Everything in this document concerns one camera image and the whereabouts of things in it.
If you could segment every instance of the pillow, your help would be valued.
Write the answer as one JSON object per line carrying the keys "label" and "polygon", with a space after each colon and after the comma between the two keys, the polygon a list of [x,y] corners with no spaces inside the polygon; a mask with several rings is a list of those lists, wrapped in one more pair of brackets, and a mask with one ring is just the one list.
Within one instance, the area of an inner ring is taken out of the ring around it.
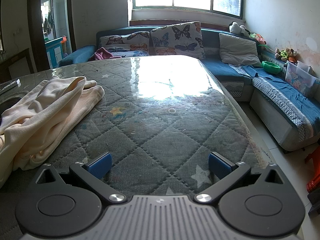
{"label": "pillow", "polygon": [[220,58],[225,64],[262,67],[255,41],[219,33]]}
{"label": "pillow", "polygon": [[104,47],[113,56],[149,56],[149,38],[150,32],[135,32],[121,36],[103,36],[99,39],[99,48]]}
{"label": "pillow", "polygon": [[156,55],[205,58],[200,22],[168,25],[151,31]]}

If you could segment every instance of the beige blanket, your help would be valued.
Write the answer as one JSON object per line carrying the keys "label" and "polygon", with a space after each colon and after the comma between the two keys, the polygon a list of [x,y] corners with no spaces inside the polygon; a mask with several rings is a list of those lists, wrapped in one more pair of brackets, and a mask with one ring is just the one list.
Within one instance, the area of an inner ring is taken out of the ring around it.
{"label": "beige blanket", "polygon": [[103,88],[94,80],[54,76],[4,111],[0,126],[0,187],[12,170],[40,166],[103,96]]}

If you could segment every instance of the transparent plastic bin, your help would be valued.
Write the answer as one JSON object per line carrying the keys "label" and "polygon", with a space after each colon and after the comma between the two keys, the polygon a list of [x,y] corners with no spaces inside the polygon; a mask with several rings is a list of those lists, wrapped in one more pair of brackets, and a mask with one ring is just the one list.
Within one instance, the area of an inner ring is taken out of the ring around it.
{"label": "transparent plastic bin", "polygon": [[298,68],[303,69],[305,72],[312,74],[312,67],[302,63],[301,61],[298,61]]}
{"label": "transparent plastic bin", "polygon": [[288,61],[285,81],[298,90],[306,98],[311,98],[316,93],[320,79],[316,78],[295,64]]}

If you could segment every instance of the panda plush toy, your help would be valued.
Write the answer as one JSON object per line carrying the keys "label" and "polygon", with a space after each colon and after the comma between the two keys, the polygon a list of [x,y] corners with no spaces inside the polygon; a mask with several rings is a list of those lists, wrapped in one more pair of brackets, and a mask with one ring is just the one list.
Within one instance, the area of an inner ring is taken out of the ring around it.
{"label": "panda plush toy", "polygon": [[229,24],[230,33],[237,34],[239,36],[250,37],[250,32],[245,28],[244,25],[238,25],[236,22]]}

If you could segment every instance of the sofa armrest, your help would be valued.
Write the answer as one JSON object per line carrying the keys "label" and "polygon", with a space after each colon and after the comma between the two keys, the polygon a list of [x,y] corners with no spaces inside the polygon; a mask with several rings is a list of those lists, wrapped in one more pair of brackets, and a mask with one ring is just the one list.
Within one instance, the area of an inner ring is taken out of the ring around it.
{"label": "sofa armrest", "polygon": [[58,67],[87,62],[96,50],[95,45],[88,45],[77,49],[75,52],[60,60]]}

